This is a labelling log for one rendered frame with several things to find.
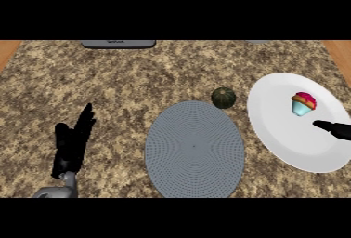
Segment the white oval plate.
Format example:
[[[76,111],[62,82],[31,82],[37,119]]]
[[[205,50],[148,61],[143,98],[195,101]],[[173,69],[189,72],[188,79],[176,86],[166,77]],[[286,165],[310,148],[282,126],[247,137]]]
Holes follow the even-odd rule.
[[[304,116],[292,113],[292,97],[309,93],[317,109]],[[248,117],[261,142],[273,154],[298,169],[328,173],[351,160],[351,141],[337,139],[313,125],[316,120],[351,125],[344,106],[313,80],[294,73],[272,73],[251,88]]]

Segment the dark green round squash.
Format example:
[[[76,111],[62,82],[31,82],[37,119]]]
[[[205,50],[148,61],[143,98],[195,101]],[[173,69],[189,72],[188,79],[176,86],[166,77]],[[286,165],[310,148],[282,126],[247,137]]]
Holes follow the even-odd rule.
[[[227,87],[217,88],[211,94],[211,101],[217,108],[230,108],[236,102],[235,91]]]

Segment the round grey placemat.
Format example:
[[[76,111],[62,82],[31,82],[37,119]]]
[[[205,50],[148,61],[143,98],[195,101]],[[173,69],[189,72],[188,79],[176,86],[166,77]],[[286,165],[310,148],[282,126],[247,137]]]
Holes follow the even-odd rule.
[[[146,136],[146,171],[166,198],[226,198],[244,173],[244,139],[227,114],[183,101],[155,119]]]

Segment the dark grey flat appliance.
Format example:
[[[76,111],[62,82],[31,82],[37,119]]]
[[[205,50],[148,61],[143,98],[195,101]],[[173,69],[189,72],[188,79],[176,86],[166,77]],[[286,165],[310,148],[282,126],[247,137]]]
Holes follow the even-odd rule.
[[[86,48],[96,49],[140,49],[152,48],[157,45],[155,40],[83,40]]]

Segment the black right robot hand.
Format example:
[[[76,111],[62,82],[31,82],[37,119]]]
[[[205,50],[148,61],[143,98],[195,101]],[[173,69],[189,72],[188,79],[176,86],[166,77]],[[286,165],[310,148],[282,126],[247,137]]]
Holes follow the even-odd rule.
[[[316,120],[313,125],[328,131],[338,139],[351,141],[351,125]]]

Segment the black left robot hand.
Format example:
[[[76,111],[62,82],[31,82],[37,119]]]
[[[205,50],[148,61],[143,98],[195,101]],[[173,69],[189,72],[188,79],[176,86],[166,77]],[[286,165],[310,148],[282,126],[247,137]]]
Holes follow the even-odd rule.
[[[79,173],[84,161],[90,131],[96,122],[92,104],[89,103],[80,114],[74,128],[65,123],[55,126],[56,154],[52,167],[52,176],[64,178],[70,171]]]

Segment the pink cupcake with blue wrapper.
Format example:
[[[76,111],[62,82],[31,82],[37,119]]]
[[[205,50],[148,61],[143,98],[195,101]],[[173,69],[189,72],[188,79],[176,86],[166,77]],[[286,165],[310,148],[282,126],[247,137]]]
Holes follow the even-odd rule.
[[[314,97],[306,93],[298,92],[292,97],[292,113],[298,116],[304,116],[317,108],[317,101]]]

